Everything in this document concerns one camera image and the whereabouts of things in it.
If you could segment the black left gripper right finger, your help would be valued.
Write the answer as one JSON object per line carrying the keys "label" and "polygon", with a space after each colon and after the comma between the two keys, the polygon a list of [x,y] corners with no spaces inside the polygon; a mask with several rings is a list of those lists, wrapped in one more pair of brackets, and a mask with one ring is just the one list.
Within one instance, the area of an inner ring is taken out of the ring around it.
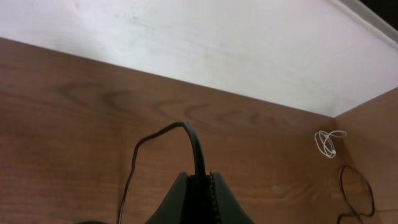
{"label": "black left gripper right finger", "polygon": [[209,174],[210,211],[212,223],[216,224],[254,224],[242,209],[231,189],[220,173]]}

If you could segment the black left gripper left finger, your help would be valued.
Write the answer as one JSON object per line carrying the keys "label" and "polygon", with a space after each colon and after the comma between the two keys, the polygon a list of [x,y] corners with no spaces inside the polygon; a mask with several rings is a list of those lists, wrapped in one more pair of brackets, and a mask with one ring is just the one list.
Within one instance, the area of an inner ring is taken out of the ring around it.
{"label": "black left gripper left finger", "polygon": [[179,173],[167,195],[146,224],[180,224],[187,192],[189,175]]}

